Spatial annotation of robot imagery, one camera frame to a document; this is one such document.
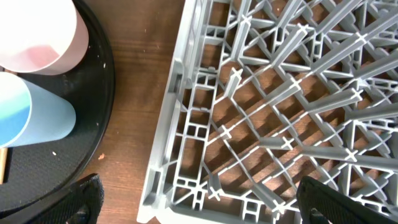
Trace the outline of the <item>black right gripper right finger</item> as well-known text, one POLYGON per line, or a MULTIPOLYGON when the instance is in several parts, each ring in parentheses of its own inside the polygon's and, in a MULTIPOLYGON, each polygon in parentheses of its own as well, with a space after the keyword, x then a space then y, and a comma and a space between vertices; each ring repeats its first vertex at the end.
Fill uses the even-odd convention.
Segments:
POLYGON ((296 199, 303 224, 397 224, 309 176, 300 181, 296 199))

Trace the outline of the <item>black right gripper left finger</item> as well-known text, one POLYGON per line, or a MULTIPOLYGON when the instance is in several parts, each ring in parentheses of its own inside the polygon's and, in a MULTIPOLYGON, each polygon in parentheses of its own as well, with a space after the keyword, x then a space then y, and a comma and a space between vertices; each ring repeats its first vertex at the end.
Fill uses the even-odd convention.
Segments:
POLYGON ((90 174, 34 206, 29 223, 96 223, 104 203, 104 188, 98 174, 90 174))

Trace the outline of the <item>wooden chopstick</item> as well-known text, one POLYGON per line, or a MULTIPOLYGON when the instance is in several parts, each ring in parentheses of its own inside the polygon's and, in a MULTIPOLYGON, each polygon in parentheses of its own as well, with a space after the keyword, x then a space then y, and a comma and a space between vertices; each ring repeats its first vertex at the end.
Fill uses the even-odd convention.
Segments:
POLYGON ((4 182, 8 148, 0 149, 0 184, 4 182))

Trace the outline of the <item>light blue cup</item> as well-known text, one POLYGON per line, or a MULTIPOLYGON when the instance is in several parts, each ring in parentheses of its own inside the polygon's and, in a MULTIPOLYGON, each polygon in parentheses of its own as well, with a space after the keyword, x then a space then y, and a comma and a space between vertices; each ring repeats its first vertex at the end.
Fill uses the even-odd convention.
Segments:
POLYGON ((1 147, 56 141, 74 128, 67 100, 17 75, 1 72, 1 147))

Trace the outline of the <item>pink bowl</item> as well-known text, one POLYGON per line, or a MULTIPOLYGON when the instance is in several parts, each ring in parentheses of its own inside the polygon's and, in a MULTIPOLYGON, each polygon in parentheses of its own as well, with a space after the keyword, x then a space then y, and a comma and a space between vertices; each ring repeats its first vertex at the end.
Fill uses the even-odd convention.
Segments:
POLYGON ((58 75, 86 54, 89 33, 72 0, 1 1, 1 66, 58 75))

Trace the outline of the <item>grey dishwasher rack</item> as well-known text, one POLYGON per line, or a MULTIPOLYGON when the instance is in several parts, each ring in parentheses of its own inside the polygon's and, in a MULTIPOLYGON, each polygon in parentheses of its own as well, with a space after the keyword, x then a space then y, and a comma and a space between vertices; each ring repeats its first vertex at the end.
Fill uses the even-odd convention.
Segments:
POLYGON ((301 223, 310 176, 397 220, 397 2, 186 1, 139 223, 301 223))

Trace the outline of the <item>round black tray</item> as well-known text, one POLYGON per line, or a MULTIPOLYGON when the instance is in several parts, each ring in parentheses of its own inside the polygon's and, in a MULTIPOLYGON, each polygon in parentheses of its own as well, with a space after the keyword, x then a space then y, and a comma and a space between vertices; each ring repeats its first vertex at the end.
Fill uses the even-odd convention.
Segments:
POLYGON ((74 4, 90 36, 83 60, 61 75, 21 73, 19 77, 69 101, 76 112, 75 126, 63 139, 8 149, 6 181, 1 184, 2 218, 70 185, 90 161, 109 123, 115 92, 111 46, 89 5, 74 4))

